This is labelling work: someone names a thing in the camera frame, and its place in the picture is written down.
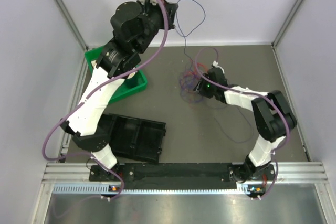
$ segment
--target robotic arm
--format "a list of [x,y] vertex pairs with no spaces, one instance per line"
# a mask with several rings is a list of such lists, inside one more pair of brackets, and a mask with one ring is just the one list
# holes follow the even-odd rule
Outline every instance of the robotic arm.
[[[167,12],[169,29],[173,29],[178,4],[161,1]],[[84,104],[61,125],[65,132],[73,135],[79,148],[91,152],[108,169],[117,163],[117,159],[109,146],[109,135],[98,127],[98,122],[125,79],[103,86],[88,100],[86,97],[98,85],[135,68],[141,61],[139,54],[145,52],[159,30],[164,29],[164,22],[156,0],[138,0],[121,4],[111,18],[111,25],[113,38],[97,59],[90,83],[79,101]]]
[[259,177],[262,170],[271,162],[272,150],[277,148],[285,139],[286,129],[280,116],[272,110],[272,107],[264,99],[255,95],[243,94],[243,92],[259,93],[272,100],[284,115],[289,129],[292,130],[295,128],[297,121],[284,95],[278,90],[269,93],[256,92],[235,84],[229,85],[224,75],[224,69],[216,61],[212,63],[212,68],[204,76],[238,92],[224,90],[202,78],[194,88],[194,91],[198,94],[207,98],[215,97],[222,103],[236,105],[254,113],[259,136],[255,147],[245,159],[244,171],[236,172],[234,176],[237,180],[242,181]]

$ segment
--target white wall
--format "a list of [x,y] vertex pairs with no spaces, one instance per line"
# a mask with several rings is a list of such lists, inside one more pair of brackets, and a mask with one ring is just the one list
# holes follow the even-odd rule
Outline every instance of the white wall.
[[305,0],[278,52],[310,155],[336,193],[336,1]]
[[[112,36],[110,18],[125,1],[134,0],[64,0],[79,31],[89,46],[105,44]],[[295,0],[197,0],[205,8],[207,19],[190,36],[190,45],[255,44],[272,42]],[[181,2],[181,26],[190,31],[202,20],[202,10]],[[157,36],[154,45],[161,42]],[[183,44],[175,32],[169,33],[167,45]]]
[[[53,0],[0,0],[0,219],[28,223],[83,52]],[[57,154],[59,134],[48,154]]]

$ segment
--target black tray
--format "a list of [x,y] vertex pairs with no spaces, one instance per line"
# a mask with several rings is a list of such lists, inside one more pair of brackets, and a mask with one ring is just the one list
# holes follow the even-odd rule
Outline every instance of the black tray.
[[111,137],[116,156],[157,164],[166,133],[165,123],[116,114],[103,114],[98,125]]

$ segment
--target green bin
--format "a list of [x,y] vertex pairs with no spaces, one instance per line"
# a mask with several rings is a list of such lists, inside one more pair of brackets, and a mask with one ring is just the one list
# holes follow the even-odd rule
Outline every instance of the green bin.
[[[102,51],[103,47],[98,47],[95,48],[93,50],[87,51],[85,53],[85,58],[86,61],[89,64],[89,69],[91,71],[91,73],[93,72],[93,65],[92,62],[96,61]],[[131,81],[132,82],[132,86],[133,88],[130,88],[127,85],[127,82]],[[109,104],[112,104],[114,102],[118,102],[121,99],[124,99],[126,97],[129,97],[132,94],[138,93],[142,90],[144,90],[147,86],[147,79],[145,77],[145,75],[143,74],[143,72],[141,70],[139,70],[135,76],[132,77],[131,80],[126,80],[117,90],[116,92],[113,94],[113,96],[111,97]]]

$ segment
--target gray work surface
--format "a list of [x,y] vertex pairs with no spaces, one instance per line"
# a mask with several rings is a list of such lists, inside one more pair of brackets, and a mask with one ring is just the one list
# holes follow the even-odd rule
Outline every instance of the gray work surface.
[[[187,47],[187,53],[196,56],[201,48]],[[224,68],[225,76],[231,83],[255,91],[277,89],[285,93],[271,46],[221,46],[217,49],[219,65]],[[148,48],[141,55],[142,62],[155,51],[156,48]],[[199,60],[210,67],[214,59],[214,51],[208,49]],[[237,142],[244,141],[249,138],[251,129],[237,107],[223,109],[225,105],[214,98],[197,104],[189,104],[181,98],[178,78],[189,62],[183,55],[183,47],[165,47],[156,59],[143,68],[148,79],[147,88],[109,105],[105,113],[165,122],[167,132],[160,163],[243,162],[258,136],[253,113],[241,109],[253,126],[253,139],[243,144],[232,142],[221,132],[215,118],[227,135]],[[90,77],[88,72],[84,88]],[[79,149],[71,142],[68,152],[77,151]],[[86,156],[77,156],[66,161],[83,163],[87,159]],[[296,129],[291,132],[288,145],[276,153],[276,159],[280,162],[307,161]]]
[[246,195],[122,195],[110,203],[98,196],[75,206],[86,197],[52,195],[45,224],[326,223],[314,185],[277,184],[262,201]]

